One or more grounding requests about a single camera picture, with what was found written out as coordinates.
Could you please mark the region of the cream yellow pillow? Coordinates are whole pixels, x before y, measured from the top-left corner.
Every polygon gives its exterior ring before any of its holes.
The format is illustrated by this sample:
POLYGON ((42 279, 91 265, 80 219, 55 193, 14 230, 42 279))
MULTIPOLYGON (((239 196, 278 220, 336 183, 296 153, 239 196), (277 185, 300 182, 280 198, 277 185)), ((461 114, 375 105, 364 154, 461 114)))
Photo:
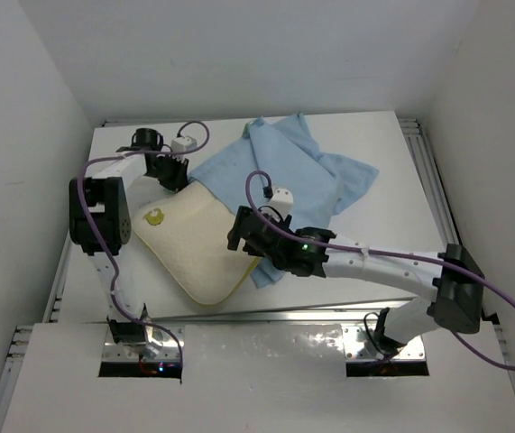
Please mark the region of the cream yellow pillow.
POLYGON ((235 217, 200 182, 140 207, 133 232, 198 304, 217 305, 251 275, 260 260, 227 248, 235 217))

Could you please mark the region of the blue green pillowcase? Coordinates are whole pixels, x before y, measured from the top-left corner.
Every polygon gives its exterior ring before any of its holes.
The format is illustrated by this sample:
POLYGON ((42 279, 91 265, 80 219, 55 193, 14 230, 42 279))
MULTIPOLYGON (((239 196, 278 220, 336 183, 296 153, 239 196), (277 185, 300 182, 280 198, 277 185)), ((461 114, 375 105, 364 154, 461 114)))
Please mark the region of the blue green pillowcase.
POLYGON ((364 196, 379 171, 346 156, 320 150, 305 116, 291 115, 270 124, 262 118, 248 123, 242 137, 201 163, 189 175, 231 212, 247 205, 247 176, 262 170, 272 183, 294 198, 291 227, 327 228, 332 217, 364 196))

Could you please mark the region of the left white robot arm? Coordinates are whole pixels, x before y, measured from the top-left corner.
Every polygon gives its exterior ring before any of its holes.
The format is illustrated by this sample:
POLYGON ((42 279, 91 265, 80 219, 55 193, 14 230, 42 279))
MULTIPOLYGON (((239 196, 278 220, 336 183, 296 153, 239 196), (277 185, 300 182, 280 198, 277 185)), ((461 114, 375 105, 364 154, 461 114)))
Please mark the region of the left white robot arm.
POLYGON ((160 133, 139 128, 131 143, 111 156, 86 163, 69 183, 69 235, 93 264, 108 304, 107 323, 117 344, 153 349, 164 337, 181 349, 179 339, 149 318, 123 247, 132 236, 127 191, 142 177, 157 180, 170 192, 188 185, 186 154, 197 140, 178 132, 170 144, 160 133))

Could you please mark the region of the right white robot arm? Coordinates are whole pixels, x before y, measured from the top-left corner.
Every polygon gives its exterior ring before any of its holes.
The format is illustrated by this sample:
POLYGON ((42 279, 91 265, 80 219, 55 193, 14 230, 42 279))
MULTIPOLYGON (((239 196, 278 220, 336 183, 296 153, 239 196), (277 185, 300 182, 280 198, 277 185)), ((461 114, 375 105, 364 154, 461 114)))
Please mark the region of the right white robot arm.
POLYGON ((384 256, 364 252, 328 229, 291 230, 290 221, 241 206, 227 247, 266 258, 298 277, 368 281, 413 294, 398 308, 382 309, 367 335, 370 348, 383 357, 397 355, 414 337, 439 328, 466 335, 479 331, 483 274, 463 246, 449 244, 423 261, 413 253, 384 256))

